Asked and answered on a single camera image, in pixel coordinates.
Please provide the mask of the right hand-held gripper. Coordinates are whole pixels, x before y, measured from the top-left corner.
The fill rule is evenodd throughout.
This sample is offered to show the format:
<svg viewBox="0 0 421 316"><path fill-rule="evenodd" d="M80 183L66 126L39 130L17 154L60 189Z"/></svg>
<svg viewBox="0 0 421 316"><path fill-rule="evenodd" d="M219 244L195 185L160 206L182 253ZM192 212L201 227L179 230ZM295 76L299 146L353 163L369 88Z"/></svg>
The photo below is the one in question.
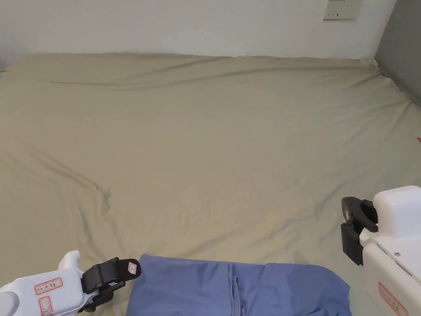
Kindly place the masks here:
<svg viewBox="0 0 421 316"><path fill-rule="evenodd" d="M344 197L342 213L345 218L340 226L342 250L356 265L363 265L369 296L387 316L419 316L420 187L382 191L374 196L373 202Z"/></svg>

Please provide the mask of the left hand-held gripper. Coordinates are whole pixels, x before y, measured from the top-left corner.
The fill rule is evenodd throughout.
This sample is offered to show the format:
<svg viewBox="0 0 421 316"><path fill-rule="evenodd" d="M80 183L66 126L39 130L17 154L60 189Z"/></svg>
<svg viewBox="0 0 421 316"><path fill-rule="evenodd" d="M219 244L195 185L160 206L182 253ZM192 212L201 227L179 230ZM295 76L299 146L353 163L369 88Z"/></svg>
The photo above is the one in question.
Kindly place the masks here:
<svg viewBox="0 0 421 316"><path fill-rule="evenodd" d="M79 251L70 251L57 270L18 278L1 287L0 314L75 316L78 312L95 312L142 272L136 259L113 258L82 273L79 259Z"/></svg>

